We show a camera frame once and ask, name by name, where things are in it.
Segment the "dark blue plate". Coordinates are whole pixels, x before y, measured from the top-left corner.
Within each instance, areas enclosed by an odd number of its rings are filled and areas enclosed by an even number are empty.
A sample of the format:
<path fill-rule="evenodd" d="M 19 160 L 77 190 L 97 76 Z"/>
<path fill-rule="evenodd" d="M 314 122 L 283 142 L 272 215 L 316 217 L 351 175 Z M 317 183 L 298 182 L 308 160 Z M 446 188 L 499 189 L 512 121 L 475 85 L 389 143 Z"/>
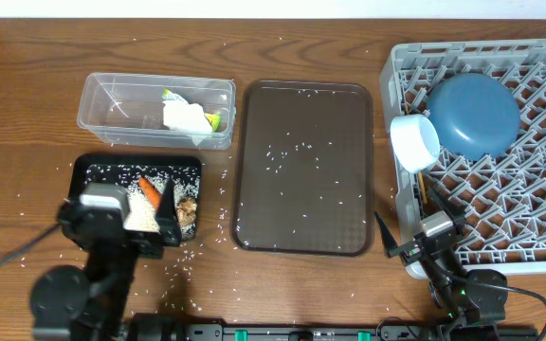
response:
<path fill-rule="evenodd" d="M 428 97 L 427 110 L 440 144 L 471 161 L 502 155 L 518 137 L 516 99 L 483 74 L 460 74 L 439 83 Z"/>

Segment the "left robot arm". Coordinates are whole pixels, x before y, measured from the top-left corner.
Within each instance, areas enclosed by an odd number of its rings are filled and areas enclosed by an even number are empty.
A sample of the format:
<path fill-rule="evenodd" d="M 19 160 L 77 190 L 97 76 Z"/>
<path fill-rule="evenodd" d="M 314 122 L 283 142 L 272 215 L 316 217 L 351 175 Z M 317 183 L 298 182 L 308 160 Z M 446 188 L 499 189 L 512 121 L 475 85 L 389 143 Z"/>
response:
<path fill-rule="evenodd" d="M 137 260 L 159 259 L 182 236 L 168 183 L 155 214 L 156 232 L 127 230 L 131 209 L 126 188 L 91 183 L 62 204 L 57 220 L 64 235 L 87 252 L 83 268 L 56 266 L 33 285 L 30 308 L 36 340 L 182 340 L 184 326 L 164 314 L 123 320 Z"/>

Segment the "white napkin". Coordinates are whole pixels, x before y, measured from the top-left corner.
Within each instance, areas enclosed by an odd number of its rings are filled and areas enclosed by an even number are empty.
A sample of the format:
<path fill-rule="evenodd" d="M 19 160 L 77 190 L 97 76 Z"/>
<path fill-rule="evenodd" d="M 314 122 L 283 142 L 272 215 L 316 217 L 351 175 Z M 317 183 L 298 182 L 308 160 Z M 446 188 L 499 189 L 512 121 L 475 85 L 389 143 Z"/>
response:
<path fill-rule="evenodd" d="M 180 100 L 163 101 L 163 124 L 170 130 L 209 134 L 212 127 L 200 104 L 188 104 Z"/>

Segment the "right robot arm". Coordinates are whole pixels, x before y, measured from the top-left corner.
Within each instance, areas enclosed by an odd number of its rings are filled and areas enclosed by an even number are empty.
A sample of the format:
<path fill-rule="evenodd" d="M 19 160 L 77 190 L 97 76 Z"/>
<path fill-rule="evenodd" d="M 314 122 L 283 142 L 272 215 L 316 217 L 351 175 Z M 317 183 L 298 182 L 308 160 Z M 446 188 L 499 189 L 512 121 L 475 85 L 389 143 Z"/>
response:
<path fill-rule="evenodd" d="M 398 257 L 405 266 L 418 263 L 433 300 L 448 312 L 447 322 L 418 338 L 500 340 L 498 323 L 506 317 L 508 294 L 491 287 L 505 285 L 506 276 L 494 270 L 465 270 L 454 252 L 455 244 L 464 237 L 465 209 L 434 188 L 427 191 L 427 198 L 437 211 L 425 218 L 421 231 L 410 242 L 402 245 L 397 244 L 382 218 L 375 217 L 386 257 Z"/>

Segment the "pile of white rice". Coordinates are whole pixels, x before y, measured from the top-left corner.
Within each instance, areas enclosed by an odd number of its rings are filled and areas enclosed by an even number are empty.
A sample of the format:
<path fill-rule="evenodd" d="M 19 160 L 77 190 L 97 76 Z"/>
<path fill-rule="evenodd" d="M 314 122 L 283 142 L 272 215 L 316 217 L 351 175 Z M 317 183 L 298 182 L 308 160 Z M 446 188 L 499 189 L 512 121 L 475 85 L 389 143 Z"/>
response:
<path fill-rule="evenodd" d="M 125 187 L 131 211 L 124 222 L 124 228 L 158 232 L 155 208 L 139 184 L 141 179 L 145 179 L 154 188 L 152 193 L 159 194 L 163 194 L 168 183 L 173 183 L 173 202 L 176 206 L 182 201 L 198 199 L 200 170 L 189 166 L 95 164 L 87 168 L 84 183 L 106 183 Z"/>

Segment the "orange carrot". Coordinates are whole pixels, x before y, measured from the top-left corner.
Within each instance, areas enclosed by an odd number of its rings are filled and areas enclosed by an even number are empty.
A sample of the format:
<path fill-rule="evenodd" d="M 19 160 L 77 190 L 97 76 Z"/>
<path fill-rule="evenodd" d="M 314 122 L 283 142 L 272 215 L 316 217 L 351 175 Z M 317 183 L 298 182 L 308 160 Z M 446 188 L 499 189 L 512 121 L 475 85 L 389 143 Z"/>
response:
<path fill-rule="evenodd" d="M 150 202 L 154 210 L 158 210 L 161 203 L 160 192 L 152 185 L 152 183 L 144 177 L 138 179 L 138 184 L 147 200 Z"/>

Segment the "yellow green snack wrapper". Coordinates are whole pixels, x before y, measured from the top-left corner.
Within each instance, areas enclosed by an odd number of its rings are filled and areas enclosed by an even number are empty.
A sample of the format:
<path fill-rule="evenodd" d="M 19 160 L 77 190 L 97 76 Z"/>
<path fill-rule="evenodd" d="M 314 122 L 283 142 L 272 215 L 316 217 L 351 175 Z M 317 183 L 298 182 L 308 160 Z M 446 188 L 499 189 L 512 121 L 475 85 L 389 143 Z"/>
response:
<path fill-rule="evenodd" d="M 188 103 L 182 96 L 170 91 L 169 89 L 165 89 L 162 94 L 162 103 L 164 100 L 180 100 L 184 103 Z M 211 127 L 212 127 L 212 133 L 215 133 L 218 130 L 218 127 L 221 122 L 221 117 L 219 115 L 215 114 L 209 114 L 205 112 L 205 116 L 207 120 L 209 121 Z"/>

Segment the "light blue rice bowl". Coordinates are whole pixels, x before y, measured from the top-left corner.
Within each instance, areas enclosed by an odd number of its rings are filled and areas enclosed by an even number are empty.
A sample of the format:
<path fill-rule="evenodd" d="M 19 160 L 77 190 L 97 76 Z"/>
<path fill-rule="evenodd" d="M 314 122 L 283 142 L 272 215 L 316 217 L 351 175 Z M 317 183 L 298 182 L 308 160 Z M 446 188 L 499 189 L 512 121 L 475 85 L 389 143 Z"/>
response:
<path fill-rule="evenodd" d="M 391 121 L 390 136 L 396 159 L 409 173 L 422 171 L 439 158 L 439 137 L 424 115 L 395 117 Z"/>

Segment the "brown food scrap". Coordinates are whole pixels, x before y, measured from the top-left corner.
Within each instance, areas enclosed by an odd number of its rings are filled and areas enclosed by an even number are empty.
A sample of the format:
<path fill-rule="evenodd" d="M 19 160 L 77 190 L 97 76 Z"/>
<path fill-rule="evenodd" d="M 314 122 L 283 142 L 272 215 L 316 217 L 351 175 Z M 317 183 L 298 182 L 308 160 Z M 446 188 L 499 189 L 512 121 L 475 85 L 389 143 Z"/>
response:
<path fill-rule="evenodd" d="M 176 204 L 176 216 L 180 227 L 186 227 L 196 220 L 197 203 L 192 197 L 184 197 Z"/>

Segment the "wooden chopstick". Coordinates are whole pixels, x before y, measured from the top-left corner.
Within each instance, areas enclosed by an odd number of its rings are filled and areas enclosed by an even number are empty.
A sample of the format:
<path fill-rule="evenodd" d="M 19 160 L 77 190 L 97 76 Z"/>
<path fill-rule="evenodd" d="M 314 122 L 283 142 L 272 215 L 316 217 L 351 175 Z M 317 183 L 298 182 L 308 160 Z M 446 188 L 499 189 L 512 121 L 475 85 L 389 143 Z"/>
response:
<path fill-rule="evenodd" d="M 417 179 L 418 179 L 419 189 L 421 190 L 422 203 L 423 203 L 423 206 L 424 206 L 424 205 L 426 205 L 428 203 L 428 198 L 427 198 L 427 190 L 426 190 L 426 187 L 425 187 L 423 174 L 422 174 L 421 171 L 419 171 L 417 173 Z"/>

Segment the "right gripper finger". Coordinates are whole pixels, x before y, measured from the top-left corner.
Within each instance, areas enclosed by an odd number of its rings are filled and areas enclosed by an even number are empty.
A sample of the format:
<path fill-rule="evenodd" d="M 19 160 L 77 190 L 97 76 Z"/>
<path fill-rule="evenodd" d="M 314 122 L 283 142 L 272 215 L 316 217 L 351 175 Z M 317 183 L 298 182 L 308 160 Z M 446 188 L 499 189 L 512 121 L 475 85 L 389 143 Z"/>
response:
<path fill-rule="evenodd" d="M 442 196 L 437 189 L 429 188 L 427 190 L 427 198 L 440 210 L 446 213 L 452 221 L 464 220 L 464 209 L 452 204 L 447 198 Z"/>
<path fill-rule="evenodd" d="M 398 245 L 393 235 L 391 234 L 386 224 L 384 223 L 384 221 L 382 220 L 382 218 L 377 212 L 374 213 L 374 216 L 380 230 L 381 241 L 383 243 L 385 255 L 396 256 L 397 255 L 396 249 Z"/>

